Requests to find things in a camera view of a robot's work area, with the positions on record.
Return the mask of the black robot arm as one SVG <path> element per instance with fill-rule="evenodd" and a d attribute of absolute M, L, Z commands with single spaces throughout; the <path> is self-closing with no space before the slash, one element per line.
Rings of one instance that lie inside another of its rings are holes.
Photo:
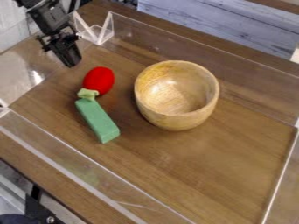
<path fill-rule="evenodd" d="M 33 22 L 41 30 L 36 37 L 41 49 L 52 51 L 66 67 L 74 67 L 81 61 L 76 41 L 80 39 L 70 16 L 65 12 L 61 0 L 13 0 L 26 9 Z"/>

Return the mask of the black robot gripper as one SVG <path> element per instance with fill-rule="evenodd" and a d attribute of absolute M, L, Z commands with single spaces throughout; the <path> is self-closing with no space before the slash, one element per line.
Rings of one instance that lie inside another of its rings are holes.
<path fill-rule="evenodd" d="M 41 36 L 36 38 L 41 46 L 50 47 L 66 67 L 74 67 L 81 61 L 76 45 L 80 37 L 61 0 L 36 0 L 28 13 L 41 30 Z"/>

